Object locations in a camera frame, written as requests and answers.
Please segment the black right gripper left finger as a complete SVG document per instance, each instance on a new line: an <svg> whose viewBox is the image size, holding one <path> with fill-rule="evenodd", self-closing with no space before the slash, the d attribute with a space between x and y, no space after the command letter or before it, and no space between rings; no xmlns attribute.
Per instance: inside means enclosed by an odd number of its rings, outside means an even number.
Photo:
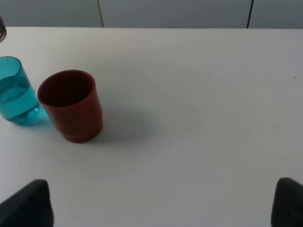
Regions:
<svg viewBox="0 0 303 227"><path fill-rule="evenodd" d="M54 214L46 180L33 180L0 204L2 227L53 227Z"/></svg>

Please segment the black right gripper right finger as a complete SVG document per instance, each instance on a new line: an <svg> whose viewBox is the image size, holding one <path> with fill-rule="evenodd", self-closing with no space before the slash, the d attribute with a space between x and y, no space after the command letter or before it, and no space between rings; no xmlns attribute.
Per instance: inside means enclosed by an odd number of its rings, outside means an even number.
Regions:
<svg viewBox="0 0 303 227"><path fill-rule="evenodd" d="M303 225L303 185L284 177L276 184L271 213L273 227L301 227Z"/></svg>

